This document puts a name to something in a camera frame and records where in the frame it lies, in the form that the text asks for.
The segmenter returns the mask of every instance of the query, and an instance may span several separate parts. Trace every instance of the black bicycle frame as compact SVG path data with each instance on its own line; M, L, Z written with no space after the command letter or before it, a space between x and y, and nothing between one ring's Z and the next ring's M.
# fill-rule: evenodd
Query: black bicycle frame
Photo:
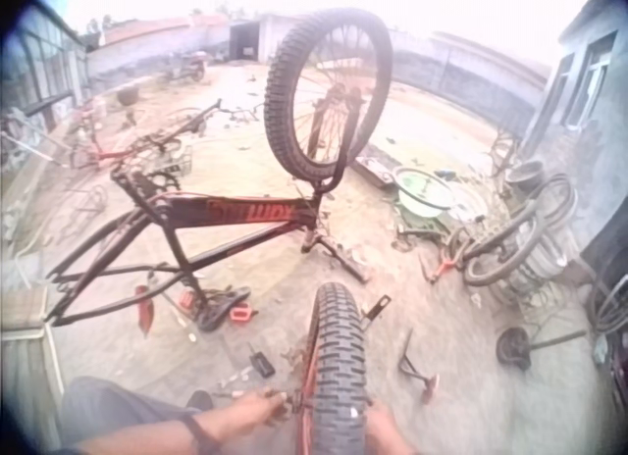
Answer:
M213 107L215 108L217 106L220 106L220 101ZM320 109L317 109L314 115L313 124L316 124L316 120L320 120L323 117L327 104L319 104L319 106ZM327 184L323 182L314 183L314 194L310 198L227 198L172 192L157 195L156 198L151 199L153 200L151 202L143 198L142 195L133 188L131 179L127 175L116 174L116 182L133 199L137 208L104 225L50 271L47 277L52 278L53 283L59 283L60 290L65 292L65 294L50 313L48 313L44 321L53 320L52 326L56 327L68 325L79 320L102 316L149 300L178 281L182 281L185 285L191 286L196 296L199 297L203 304L206 304L206 297L204 296L198 280L193 275L193 272L268 241L269 239L300 228L305 228L308 231L306 241L301 249L303 252L308 252L313 245L318 242L328 248L335 257L339 258L343 265L355 277L363 282L366 281L359 271L339 257L338 252L333 249L330 243L319 237L313 239L315 237L321 199L324 193L334 189L340 183L346 166L347 151L357 126L359 103L347 103L347 106L349 107L349 115L342 135L339 158L334 176ZM207 112L208 110L203 111L202 115L204 116ZM193 125L195 120L196 118L186 125ZM316 142L318 142L317 139L310 139L310 143ZM189 259L185 256L176 233L176 230L180 228L205 228L252 223L280 224L254 232ZM161 227L178 264L176 266L165 263L137 264L110 268L109 266L150 224L156 224ZM66 274L68 268L78 258L98 242L108 238L112 234L117 234L122 226L125 227L125 232L119 236L111 237L108 247L94 260L86 271L77 274ZM151 271L171 273L173 276L136 296L125 298L90 311L65 316L65 312L79 297L80 293L96 278L132 272ZM75 285L69 287L69 282L75 282Z

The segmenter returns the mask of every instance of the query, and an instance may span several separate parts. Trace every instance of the sky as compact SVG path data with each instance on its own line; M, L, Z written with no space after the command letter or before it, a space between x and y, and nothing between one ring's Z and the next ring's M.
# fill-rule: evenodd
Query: sky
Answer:
M338 6L378 14L390 27L417 35L441 30L552 64L557 38L587 0L44 0L74 29L102 21L186 16L194 8L210 14L218 5L242 7L249 15L303 14Z

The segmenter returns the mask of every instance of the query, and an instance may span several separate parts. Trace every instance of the tree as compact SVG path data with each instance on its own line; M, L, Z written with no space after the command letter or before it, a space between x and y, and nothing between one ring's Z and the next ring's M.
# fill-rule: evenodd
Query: tree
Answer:
M98 21L96 19L92 19L87 24L87 33L98 33L100 31L100 26L98 25Z
M232 17L232 11L229 8L229 4L227 2L223 2L216 8L216 12L218 14L222 14L223 16L228 17L229 19Z
M102 18L102 29L106 30L114 26L114 20L111 18L109 14Z
M216 8L216 12L218 14L222 14L226 16L230 21L238 21L241 19L246 19L246 11L238 7L237 9L232 9L229 5L229 2L223 2Z

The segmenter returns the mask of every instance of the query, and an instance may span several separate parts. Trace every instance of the kickstand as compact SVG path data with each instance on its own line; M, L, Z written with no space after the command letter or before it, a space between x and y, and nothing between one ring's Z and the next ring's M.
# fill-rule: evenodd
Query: kickstand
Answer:
M403 354L401 355L401 359L399 360L398 368L399 371L409 377L414 379L419 379L423 381L425 384L425 388L423 389L423 394L421 394L421 402L423 404L430 404L430 401L434 398L434 394L439 387L439 374L435 374L433 377L428 379L420 374L412 365L410 358L408 357L408 347L410 345L410 339L412 337L412 332L414 329L410 329L408 332L408 336L405 338L405 344L403 346Z
M346 257L342 253L340 248L332 244L332 242L329 241L328 238L315 231L308 231L305 237L305 242L301 246L301 252L310 252L310 250L312 250L312 247L314 247L316 244L320 244L329 251L332 257L338 259L344 269L347 270L352 276L357 278L360 283L366 283L367 281L369 281L369 277L367 277L367 275L360 270L360 266L353 259Z

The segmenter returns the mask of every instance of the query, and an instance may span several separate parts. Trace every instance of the wristband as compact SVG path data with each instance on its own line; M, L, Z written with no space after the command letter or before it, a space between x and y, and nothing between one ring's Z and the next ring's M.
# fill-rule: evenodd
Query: wristband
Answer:
M218 443L210 437L191 414L184 415L180 421L185 424L196 441L198 455L217 455Z

